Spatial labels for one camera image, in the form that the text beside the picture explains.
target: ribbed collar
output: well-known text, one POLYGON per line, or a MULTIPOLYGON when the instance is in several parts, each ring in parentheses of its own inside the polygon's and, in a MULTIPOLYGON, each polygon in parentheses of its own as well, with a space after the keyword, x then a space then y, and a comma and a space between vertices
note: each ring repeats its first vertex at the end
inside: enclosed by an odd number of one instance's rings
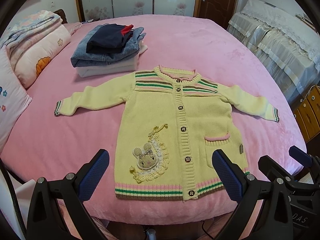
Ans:
POLYGON ((196 70, 182 70, 175 68, 167 68, 161 65, 154 68, 156 74, 167 80, 168 82, 175 84, 177 80, 180 80, 183 86, 197 83, 201 79, 201 75, 196 70))

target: cardigan sleeve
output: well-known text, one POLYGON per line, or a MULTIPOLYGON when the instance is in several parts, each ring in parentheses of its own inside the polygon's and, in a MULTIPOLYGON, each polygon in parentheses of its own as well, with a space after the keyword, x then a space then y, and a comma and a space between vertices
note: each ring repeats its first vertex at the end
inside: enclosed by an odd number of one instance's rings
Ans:
POLYGON ((218 84, 218 92, 241 112, 279 122, 278 109, 273 107, 265 97, 255 97, 237 85, 227 87, 218 84))
POLYGON ((73 115, 78 107, 100 110, 119 105, 129 99, 135 87, 135 72, 113 78, 97 87, 87 86, 83 92, 57 103, 54 115, 73 115))

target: pink bedspread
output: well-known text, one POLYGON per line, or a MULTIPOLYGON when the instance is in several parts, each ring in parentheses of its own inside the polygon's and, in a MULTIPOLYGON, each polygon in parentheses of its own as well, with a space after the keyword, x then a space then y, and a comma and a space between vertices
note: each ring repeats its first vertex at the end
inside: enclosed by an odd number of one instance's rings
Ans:
POLYGON ((83 25, 29 88, 28 94, 33 100, 13 127, 1 154, 4 163, 21 178, 62 179, 69 172, 77 172, 100 148, 104 148, 109 151, 110 165, 92 198, 84 203, 92 216, 160 225, 208 219, 236 207, 236 202, 229 199, 225 190, 186 202, 117 199, 114 158, 124 104, 100 111, 79 109, 72 117, 54 116, 57 101, 75 91, 83 91, 87 85, 97 86, 123 75, 82 79, 70 63, 79 41, 96 25, 107 22, 145 28, 144 42, 148 50, 140 56, 139 69, 151 70, 158 64, 187 70, 196 68, 204 77, 218 83, 238 84, 255 96, 267 97, 279 109, 279 123, 236 110, 232 113, 234 124, 243 136, 249 169, 259 179, 266 179, 258 170, 258 160, 263 155, 271 156, 290 173, 301 168, 288 155, 292 145, 306 151, 289 105, 268 71, 244 45, 207 19, 143 15, 83 25))

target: brown wooden door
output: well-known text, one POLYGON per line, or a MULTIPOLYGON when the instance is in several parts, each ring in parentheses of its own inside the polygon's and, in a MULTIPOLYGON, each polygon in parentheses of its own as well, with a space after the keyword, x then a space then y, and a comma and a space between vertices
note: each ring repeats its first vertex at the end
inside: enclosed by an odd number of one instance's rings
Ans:
POLYGON ((202 0, 199 18, 213 20, 224 29, 233 15, 236 0, 202 0))

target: button placket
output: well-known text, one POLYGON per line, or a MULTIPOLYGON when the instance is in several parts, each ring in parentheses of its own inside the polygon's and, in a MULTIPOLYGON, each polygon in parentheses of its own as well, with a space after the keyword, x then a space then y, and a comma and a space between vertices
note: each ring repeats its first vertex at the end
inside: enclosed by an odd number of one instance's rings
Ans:
POLYGON ((180 137, 179 141, 179 155, 181 157, 181 168, 183 173, 182 181, 182 191, 183 191, 183 200, 188 200, 191 198, 197 198, 196 190, 196 181, 194 174, 194 163, 191 161, 191 149, 189 145, 189 135, 188 135, 188 124, 187 117, 185 112, 185 106, 183 104, 182 96, 182 84, 180 80, 174 84, 174 96, 177 104, 177 128, 178 136, 180 137))

